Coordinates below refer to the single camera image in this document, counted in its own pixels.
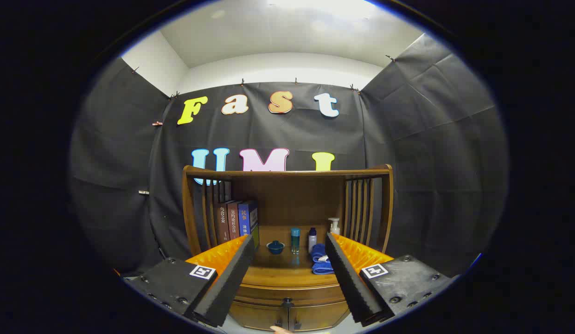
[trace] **colorful letter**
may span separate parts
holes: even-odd
[[[276,91],[271,94],[269,111],[273,114],[285,114],[294,106],[290,101],[294,96],[291,91]]]
[[[222,114],[230,115],[230,114],[242,114],[246,110],[249,110],[249,106],[247,106],[247,101],[249,99],[246,95],[232,95],[226,99],[226,105],[222,107]]]
[[[317,171],[330,171],[331,161],[335,160],[335,156],[327,152],[316,152],[313,154],[313,160],[317,163]]]
[[[216,148],[213,150],[213,154],[215,154],[216,166],[215,169],[218,172],[226,171],[226,155],[230,153],[230,150],[227,148]],[[197,150],[192,151],[192,166],[198,168],[205,168],[205,157],[209,154],[209,150],[205,150],[205,148],[199,148]],[[203,184],[203,179],[195,178],[195,182],[199,185]],[[207,180],[207,185],[211,184],[211,180]]]
[[[331,106],[331,103],[337,103],[336,98],[331,97],[328,93],[323,93],[316,95],[314,99],[319,102],[321,114],[327,117],[337,117],[339,115],[339,110],[334,110]]]
[[[196,99],[186,100],[184,102],[184,110],[182,111],[182,116],[180,116],[177,124],[181,125],[184,123],[192,122],[192,116],[199,113],[201,109],[201,104],[207,103],[207,97],[197,97]]]
[[[275,148],[269,154],[269,158],[263,164],[261,157],[256,150],[248,148],[240,151],[240,156],[243,157],[243,171],[266,172],[276,171],[285,172],[286,160],[288,159],[289,150],[287,148]]]

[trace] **folded towel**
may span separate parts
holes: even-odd
[[[332,270],[332,266],[330,263],[320,262],[313,264],[313,273],[317,275],[326,275],[326,274],[332,274],[334,273],[334,271]]]
[[[323,261],[319,261],[319,258],[326,255],[324,245],[323,244],[314,245],[313,251],[310,252],[310,255],[313,257],[313,261],[315,263],[323,263]]]

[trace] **blue bowl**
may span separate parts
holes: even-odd
[[[267,249],[269,249],[271,254],[275,255],[281,254],[281,251],[283,250],[284,247],[285,245],[277,240],[274,240],[272,243],[267,244]]]

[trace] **yellow letter f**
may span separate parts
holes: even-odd
[[[184,123],[192,122],[192,116],[199,113],[201,109],[201,104],[207,103],[207,97],[197,97],[196,99],[186,100],[184,102],[184,110],[182,111],[182,116],[178,120],[177,124],[181,125]]]

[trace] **red book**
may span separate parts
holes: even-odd
[[[228,204],[215,203],[215,215],[216,215],[216,232],[217,232],[217,243],[222,244],[226,241],[230,241],[230,230],[228,229]]]
[[[228,202],[228,230],[230,231],[230,240],[240,237],[238,203],[239,201]]]

